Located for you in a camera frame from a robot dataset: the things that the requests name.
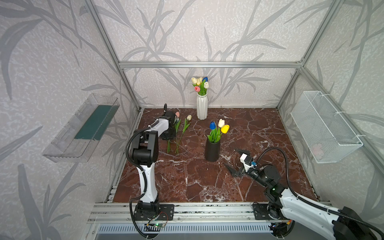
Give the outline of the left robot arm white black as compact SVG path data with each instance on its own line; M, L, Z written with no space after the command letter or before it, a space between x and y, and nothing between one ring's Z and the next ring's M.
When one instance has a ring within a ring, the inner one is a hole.
M179 120L176 113L164 105L163 114L145 129L135 130L126 146L127 160L138 170L141 195L136 211L158 215L159 195L155 183L155 163L159 156L159 139L168 141L176 137L175 124Z

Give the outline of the bright yellow tulip flower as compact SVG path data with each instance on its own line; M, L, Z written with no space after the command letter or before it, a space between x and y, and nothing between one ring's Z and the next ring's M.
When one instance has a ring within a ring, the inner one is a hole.
M216 138L215 138L215 143L218 143L221 139L221 136L223 134L226 134L229 131L229 129L230 129L229 125L223 125L221 128L218 128Z

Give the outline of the small cream tulip flower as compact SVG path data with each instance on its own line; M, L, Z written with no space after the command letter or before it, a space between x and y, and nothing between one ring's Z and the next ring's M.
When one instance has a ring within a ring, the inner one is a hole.
M190 121L192 119L192 116L191 115L188 115L186 118L185 118L185 122L184 122L184 128L182 130L182 134L177 142L177 146L176 146L176 151L175 153L178 155L179 154L179 147L180 147L180 143L181 143L181 140L183 138L183 135L184 133L187 131L188 127L190 126Z

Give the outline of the bundle of tulips with band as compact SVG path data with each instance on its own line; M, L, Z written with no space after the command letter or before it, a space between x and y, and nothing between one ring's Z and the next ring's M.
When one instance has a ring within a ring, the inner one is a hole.
M175 115L176 115L176 118L175 118L175 122L174 122L174 127L175 127L175 135L177 135L178 130L179 130L179 126L180 126L180 112L176 112ZM169 154L170 151L171 151L171 141L168 140L167 153Z

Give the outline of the clear plastic wall tray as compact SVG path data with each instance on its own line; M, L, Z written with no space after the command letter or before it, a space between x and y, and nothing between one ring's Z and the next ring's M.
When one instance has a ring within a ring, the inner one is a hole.
M120 107L117 97L90 94L43 151L54 163L86 163Z

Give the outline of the aluminium frame front rail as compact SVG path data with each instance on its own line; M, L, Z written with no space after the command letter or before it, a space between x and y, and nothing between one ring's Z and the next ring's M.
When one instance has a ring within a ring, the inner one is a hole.
M286 222L272 219L267 213L257 213L252 202L223 203L172 203L173 210L157 216L161 222L176 223L253 223ZM95 204L87 220L88 224L131 224L128 203Z

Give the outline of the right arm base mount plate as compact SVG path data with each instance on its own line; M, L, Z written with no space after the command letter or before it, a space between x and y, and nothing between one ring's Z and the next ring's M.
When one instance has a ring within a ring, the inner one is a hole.
M255 220L288 221L282 214L282 209L272 203L253 203L252 209Z

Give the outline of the black cylindrical vase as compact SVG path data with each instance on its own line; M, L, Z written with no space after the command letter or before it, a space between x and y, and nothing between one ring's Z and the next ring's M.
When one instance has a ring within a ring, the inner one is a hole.
M220 156L221 143L212 143L209 139L206 141L205 159L208 162L216 162Z

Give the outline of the green circuit board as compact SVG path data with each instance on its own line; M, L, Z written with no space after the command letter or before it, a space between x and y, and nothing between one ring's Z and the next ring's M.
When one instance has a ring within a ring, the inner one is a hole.
M148 223L146 226L149 228L164 228L167 224L166 223Z

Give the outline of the white ribbed ceramic vase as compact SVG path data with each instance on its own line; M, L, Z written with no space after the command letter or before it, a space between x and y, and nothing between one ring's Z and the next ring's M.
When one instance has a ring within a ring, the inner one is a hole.
M198 95L197 97L197 117L199 120L205 120L208 116L208 97L207 95Z

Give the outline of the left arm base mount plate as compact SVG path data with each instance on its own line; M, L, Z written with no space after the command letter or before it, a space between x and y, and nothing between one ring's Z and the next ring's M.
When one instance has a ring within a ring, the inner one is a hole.
M139 203L134 210L134 220L144 221L155 218L160 221L171 221L174 213L175 205L173 204L147 205Z

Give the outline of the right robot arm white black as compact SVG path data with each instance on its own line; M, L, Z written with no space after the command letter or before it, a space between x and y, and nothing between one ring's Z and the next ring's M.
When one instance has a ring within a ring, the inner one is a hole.
M375 240L384 233L377 227L363 221L352 209L337 209L297 194L282 178L273 165L260 166L262 159L254 160L249 151L238 149L242 167L239 170L226 165L232 176L248 176L265 188L264 195L269 201L271 218L284 217L297 222L328 240Z

